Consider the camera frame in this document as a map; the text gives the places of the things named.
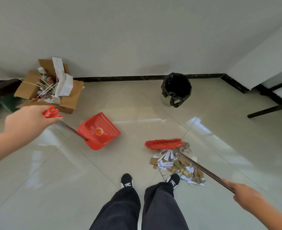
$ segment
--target black sneaker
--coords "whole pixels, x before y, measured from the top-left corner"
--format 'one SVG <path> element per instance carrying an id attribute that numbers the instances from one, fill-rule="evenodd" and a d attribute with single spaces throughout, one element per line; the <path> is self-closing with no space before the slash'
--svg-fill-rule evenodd
<path id="1" fill-rule="evenodd" d="M 128 186 L 134 187 L 134 183 L 132 181 L 132 177 L 130 176 L 130 174 L 124 174 L 121 178 L 121 188 Z"/>
<path id="2" fill-rule="evenodd" d="M 166 182 L 169 182 L 173 185 L 173 189 L 175 189 L 180 181 L 180 176 L 178 176 L 178 174 L 172 174 L 170 177 L 168 177 L 168 179 L 166 180 Z"/>

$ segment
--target black baseboard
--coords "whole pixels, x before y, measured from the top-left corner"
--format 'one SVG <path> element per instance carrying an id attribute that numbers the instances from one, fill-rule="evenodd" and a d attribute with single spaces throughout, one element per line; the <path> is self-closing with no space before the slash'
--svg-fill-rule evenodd
<path id="1" fill-rule="evenodd" d="M 211 73 L 211 74 L 187 74 L 189 79 L 194 78 L 219 78 L 224 73 Z M 123 76 L 123 77 L 75 77 L 74 80 L 83 82 L 98 82 L 98 81 L 148 81 L 148 80 L 163 80 L 165 75 L 153 76 Z"/>
<path id="2" fill-rule="evenodd" d="M 236 88 L 237 90 L 239 90 L 242 93 L 246 93 L 246 92 L 250 91 L 248 88 L 244 87 L 243 85 L 241 85 L 239 82 L 237 82 L 236 80 L 234 80 L 233 78 L 231 78 L 227 74 L 224 74 L 221 77 L 221 79 L 226 81 L 228 84 L 230 84 L 232 87 Z"/>
<path id="3" fill-rule="evenodd" d="M 264 85 L 259 84 L 254 88 L 257 89 L 261 95 L 269 97 L 277 104 L 282 104 L 282 98 L 278 96 L 276 93 L 273 93 L 269 88 L 265 87 Z"/>

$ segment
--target bag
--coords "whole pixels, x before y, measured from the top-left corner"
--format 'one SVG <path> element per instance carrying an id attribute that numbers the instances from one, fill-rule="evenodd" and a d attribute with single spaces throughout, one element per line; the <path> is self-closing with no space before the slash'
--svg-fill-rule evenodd
<path id="1" fill-rule="evenodd" d="M 191 84 L 189 79 L 181 73 L 170 73 L 161 85 L 162 95 L 171 96 L 170 105 L 177 108 L 191 95 Z"/>

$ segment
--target cardboard box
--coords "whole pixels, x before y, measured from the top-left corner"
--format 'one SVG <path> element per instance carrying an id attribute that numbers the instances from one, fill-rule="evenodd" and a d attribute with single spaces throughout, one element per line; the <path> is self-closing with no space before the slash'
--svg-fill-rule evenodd
<path id="1" fill-rule="evenodd" d="M 39 60 L 40 66 L 43 67 L 48 76 L 56 80 L 56 72 L 54 69 L 52 60 Z M 63 64 L 64 72 L 69 74 L 69 67 L 67 64 Z M 32 85 L 37 84 L 40 81 L 40 73 L 38 71 L 29 71 L 26 77 L 24 78 L 25 82 L 22 82 L 19 88 L 16 90 L 14 96 L 28 99 L 19 107 L 30 106 L 30 105 L 49 105 L 55 106 L 59 111 L 71 114 L 74 109 L 76 109 L 77 101 L 80 95 L 80 92 L 83 89 L 84 82 L 73 80 L 73 88 L 71 90 L 70 96 L 63 96 L 60 102 L 60 105 L 48 104 L 46 102 L 32 101 L 30 99 L 36 98 L 37 92 L 40 90 L 38 86 Z"/>

